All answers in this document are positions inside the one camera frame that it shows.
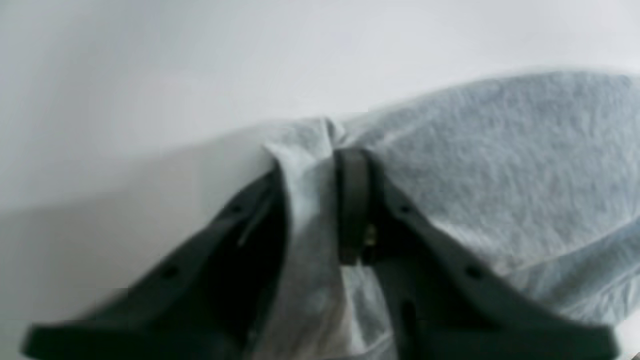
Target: light blue fabric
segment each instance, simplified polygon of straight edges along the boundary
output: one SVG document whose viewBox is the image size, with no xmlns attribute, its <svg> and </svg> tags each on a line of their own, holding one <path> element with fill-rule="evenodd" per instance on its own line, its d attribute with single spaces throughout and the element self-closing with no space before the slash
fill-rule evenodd
<svg viewBox="0 0 640 360">
<path fill-rule="evenodd" d="M 291 232 L 256 359 L 395 357 L 375 276 L 338 266 L 341 147 L 374 152 L 425 217 L 552 311 L 617 323 L 640 301 L 635 78 L 480 81 L 345 123 L 293 123 L 266 147 L 284 171 Z"/>
</svg>

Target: crumpled fabric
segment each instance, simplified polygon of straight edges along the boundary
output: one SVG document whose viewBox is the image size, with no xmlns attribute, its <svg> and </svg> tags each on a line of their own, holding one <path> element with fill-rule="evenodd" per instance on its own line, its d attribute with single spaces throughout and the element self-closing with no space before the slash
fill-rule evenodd
<svg viewBox="0 0 640 360">
<path fill-rule="evenodd" d="M 253 358 L 396 358 L 374 274 L 337 259 L 333 152 L 345 147 L 377 155 L 423 216 L 526 297 L 578 322 L 622 321 L 640 300 L 639 85 L 532 74 L 285 126 L 266 149 L 284 174 L 289 244 Z"/>
</svg>

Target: hole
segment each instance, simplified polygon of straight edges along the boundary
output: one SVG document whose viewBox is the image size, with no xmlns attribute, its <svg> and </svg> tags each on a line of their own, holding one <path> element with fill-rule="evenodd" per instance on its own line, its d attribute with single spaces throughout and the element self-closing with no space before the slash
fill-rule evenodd
<svg viewBox="0 0 640 360">
<path fill-rule="evenodd" d="M 180 273 L 180 270 L 178 270 L 178 268 L 176 266 L 169 266 L 168 268 L 166 268 L 162 272 L 161 277 L 164 280 L 169 280 L 169 279 L 173 279 L 174 277 L 178 276 L 179 273 Z"/>
<path fill-rule="evenodd" d="M 480 271 L 480 269 L 476 268 L 475 266 L 467 266 L 465 272 L 472 279 L 482 280 L 482 271 Z"/>
</svg>

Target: white wall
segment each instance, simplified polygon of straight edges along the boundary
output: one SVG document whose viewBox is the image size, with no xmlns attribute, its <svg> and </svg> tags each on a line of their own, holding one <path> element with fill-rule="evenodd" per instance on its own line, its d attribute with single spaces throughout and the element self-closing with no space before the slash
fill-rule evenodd
<svg viewBox="0 0 640 360">
<path fill-rule="evenodd" d="M 633 0 L 1 2 L 0 358 L 267 169 L 267 124 L 505 72 L 640 72 L 639 19 Z"/>
</svg>

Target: gray felt fabric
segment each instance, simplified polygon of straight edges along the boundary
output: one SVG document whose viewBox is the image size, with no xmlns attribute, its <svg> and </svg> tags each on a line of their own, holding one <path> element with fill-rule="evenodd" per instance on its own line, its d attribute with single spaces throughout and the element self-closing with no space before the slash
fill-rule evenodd
<svg viewBox="0 0 640 360">
<path fill-rule="evenodd" d="M 525 295 L 581 322 L 624 319 L 640 301 L 639 85 L 591 72 L 493 79 L 283 128 L 266 147 L 284 171 L 290 243 L 254 358 L 395 358 L 375 276 L 338 264 L 342 147 L 374 152 L 424 216 Z"/>
</svg>

